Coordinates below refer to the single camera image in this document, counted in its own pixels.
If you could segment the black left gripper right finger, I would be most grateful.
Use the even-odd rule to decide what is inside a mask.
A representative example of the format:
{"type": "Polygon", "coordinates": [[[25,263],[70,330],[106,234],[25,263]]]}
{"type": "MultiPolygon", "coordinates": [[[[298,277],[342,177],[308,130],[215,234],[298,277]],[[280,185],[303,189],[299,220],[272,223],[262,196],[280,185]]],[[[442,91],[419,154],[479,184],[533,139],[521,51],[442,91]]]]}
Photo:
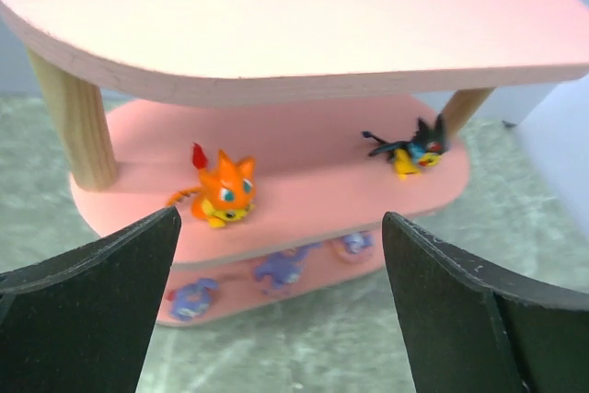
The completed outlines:
{"type": "Polygon", "coordinates": [[[385,214],[387,275],[416,391],[588,390],[588,296],[385,214]]]}

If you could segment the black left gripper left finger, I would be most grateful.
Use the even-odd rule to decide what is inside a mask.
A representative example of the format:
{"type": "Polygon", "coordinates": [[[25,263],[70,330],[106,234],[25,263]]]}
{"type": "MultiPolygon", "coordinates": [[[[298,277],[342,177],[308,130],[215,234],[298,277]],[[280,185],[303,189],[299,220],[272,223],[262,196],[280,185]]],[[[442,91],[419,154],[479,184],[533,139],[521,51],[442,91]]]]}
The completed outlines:
{"type": "Polygon", "coordinates": [[[4,392],[134,392],[179,238],[174,208],[1,276],[4,392]]]}

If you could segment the small purple bunny figure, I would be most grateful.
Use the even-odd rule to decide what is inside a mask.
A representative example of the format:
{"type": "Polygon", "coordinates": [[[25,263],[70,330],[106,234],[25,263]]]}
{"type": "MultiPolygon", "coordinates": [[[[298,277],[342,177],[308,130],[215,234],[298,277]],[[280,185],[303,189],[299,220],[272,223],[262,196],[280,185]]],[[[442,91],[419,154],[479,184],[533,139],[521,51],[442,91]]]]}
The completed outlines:
{"type": "Polygon", "coordinates": [[[188,322],[204,315],[214,301],[219,283],[212,278],[200,278],[193,283],[171,290],[167,294],[170,302],[169,314],[174,319],[188,322]]]}

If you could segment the black winged pikachu figure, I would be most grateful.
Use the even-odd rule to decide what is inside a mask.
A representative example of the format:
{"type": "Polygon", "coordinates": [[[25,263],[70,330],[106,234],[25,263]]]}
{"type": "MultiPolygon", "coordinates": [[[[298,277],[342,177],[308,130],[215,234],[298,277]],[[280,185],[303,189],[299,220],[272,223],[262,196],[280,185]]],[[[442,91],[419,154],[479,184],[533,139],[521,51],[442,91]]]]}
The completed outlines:
{"type": "Polygon", "coordinates": [[[449,149],[445,119],[436,116],[433,126],[422,117],[417,118],[417,131],[410,140],[388,142],[372,132],[362,131],[363,138],[373,139],[377,147],[367,155],[374,157],[387,154],[387,162],[393,167],[399,179],[419,175],[423,169],[435,167],[449,149]]]}

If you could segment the orange pikachu figure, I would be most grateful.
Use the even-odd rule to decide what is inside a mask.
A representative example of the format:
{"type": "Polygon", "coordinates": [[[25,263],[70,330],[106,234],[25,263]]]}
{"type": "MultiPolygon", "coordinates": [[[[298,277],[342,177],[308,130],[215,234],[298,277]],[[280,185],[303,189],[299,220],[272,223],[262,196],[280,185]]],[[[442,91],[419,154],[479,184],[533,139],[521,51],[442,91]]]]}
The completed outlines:
{"type": "Polygon", "coordinates": [[[194,143],[191,163],[198,172],[200,184],[175,192],[167,200],[167,207],[194,196],[192,216],[206,221],[211,228],[222,228],[227,223],[242,220],[253,210],[256,195],[253,156],[234,162],[219,149],[216,167],[209,169],[208,157],[202,147],[194,143]]]}

